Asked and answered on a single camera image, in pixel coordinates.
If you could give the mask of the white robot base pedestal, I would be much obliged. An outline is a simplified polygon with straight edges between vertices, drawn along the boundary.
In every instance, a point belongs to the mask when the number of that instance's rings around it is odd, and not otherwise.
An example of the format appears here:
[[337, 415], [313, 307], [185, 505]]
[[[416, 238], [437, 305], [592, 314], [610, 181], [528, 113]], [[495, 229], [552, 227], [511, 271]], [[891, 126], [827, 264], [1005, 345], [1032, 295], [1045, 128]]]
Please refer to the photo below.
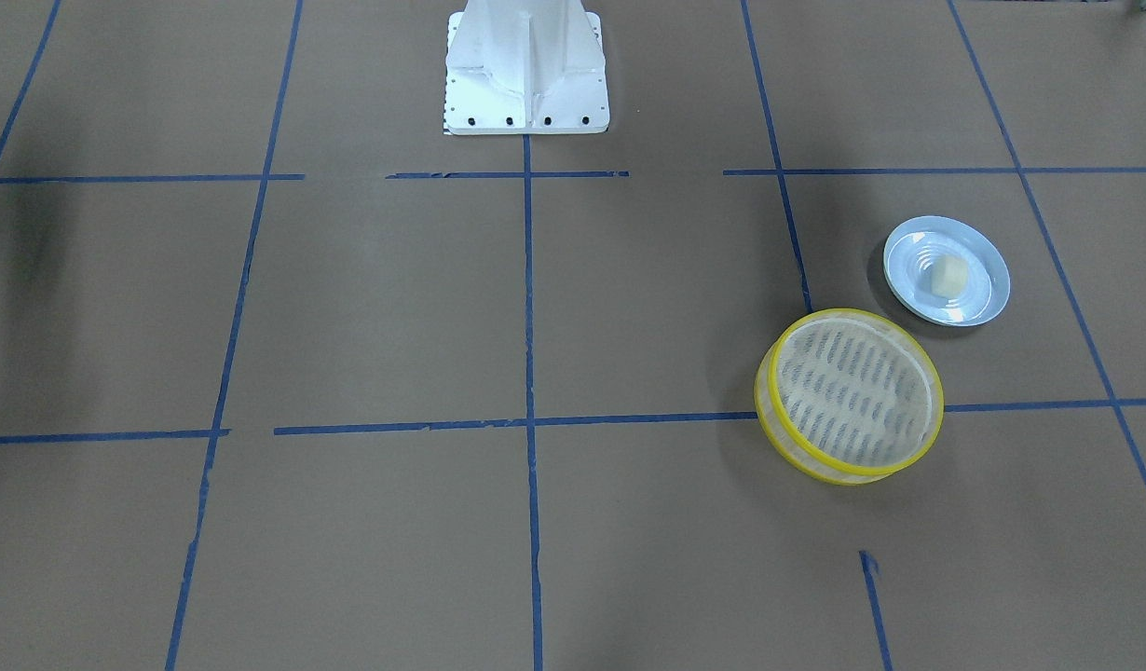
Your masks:
[[606, 47], [581, 1], [468, 1], [446, 26], [444, 132], [609, 131]]

